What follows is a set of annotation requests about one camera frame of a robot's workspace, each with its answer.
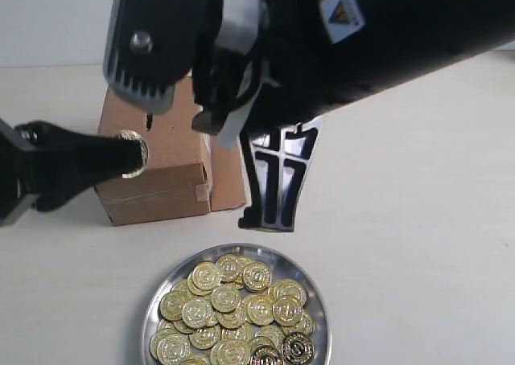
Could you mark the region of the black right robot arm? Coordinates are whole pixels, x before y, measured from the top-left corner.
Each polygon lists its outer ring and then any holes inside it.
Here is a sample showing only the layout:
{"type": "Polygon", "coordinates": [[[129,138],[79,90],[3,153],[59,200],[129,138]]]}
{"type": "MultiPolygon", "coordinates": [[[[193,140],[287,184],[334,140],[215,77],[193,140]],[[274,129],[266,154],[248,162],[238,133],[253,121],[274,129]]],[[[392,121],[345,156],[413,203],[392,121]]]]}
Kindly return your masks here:
{"type": "Polygon", "coordinates": [[[292,232],[325,113],[514,38],[514,0],[266,0],[238,225],[292,232]]]}

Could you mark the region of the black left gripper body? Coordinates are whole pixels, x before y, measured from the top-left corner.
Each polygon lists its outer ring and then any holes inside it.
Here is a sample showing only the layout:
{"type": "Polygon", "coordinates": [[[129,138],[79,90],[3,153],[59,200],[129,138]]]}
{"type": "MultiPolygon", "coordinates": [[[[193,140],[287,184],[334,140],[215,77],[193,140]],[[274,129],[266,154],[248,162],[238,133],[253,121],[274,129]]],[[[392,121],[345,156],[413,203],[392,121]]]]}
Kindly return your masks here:
{"type": "Polygon", "coordinates": [[[36,122],[10,127],[1,120],[1,226],[14,224],[32,209],[39,194],[34,189],[38,141],[36,122]]]}

